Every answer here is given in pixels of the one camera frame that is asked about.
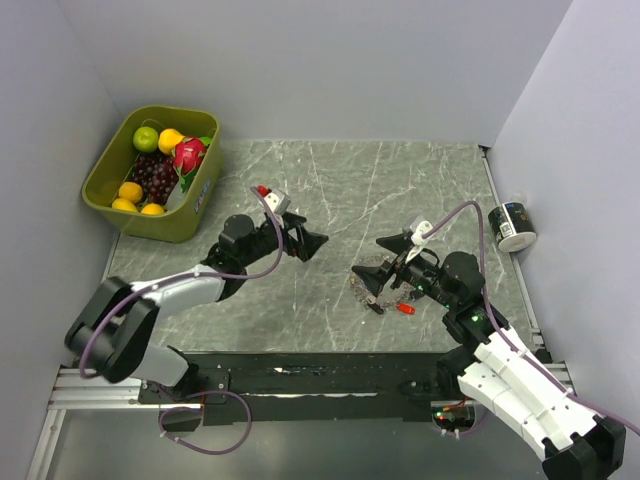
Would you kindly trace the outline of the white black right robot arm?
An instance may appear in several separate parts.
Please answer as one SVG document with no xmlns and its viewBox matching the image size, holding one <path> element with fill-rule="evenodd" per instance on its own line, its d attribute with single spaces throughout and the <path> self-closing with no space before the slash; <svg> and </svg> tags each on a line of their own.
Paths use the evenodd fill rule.
<svg viewBox="0 0 640 480">
<path fill-rule="evenodd" d="M 376 242 L 395 258 L 352 269 L 371 294 L 408 284 L 413 295 L 446 309 L 443 322 L 458 346 L 438 362 L 437 387 L 444 396 L 482 404 L 531 448 L 549 479 L 607 479 L 621 467 L 624 425 L 572 399 L 531 354 L 487 302 L 476 256 L 455 251 L 440 260 L 406 234 Z"/>
</svg>

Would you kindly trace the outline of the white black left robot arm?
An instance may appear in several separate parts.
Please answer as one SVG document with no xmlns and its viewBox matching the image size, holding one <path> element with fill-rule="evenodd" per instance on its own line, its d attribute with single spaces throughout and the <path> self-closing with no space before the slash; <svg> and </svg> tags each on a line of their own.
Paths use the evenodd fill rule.
<svg viewBox="0 0 640 480">
<path fill-rule="evenodd" d="M 161 384 L 174 401 L 191 399 L 198 367 L 173 347 L 151 344 L 156 322 L 230 298 L 250 279 L 248 266 L 271 253 L 310 260 L 329 238 L 307 231 L 305 222 L 290 212 L 261 225 L 247 215 L 233 215 L 206 258 L 191 269 L 146 282 L 107 278 L 67 331 L 66 348 L 79 356 L 88 378 L 112 384 L 146 380 Z"/>
</svg>

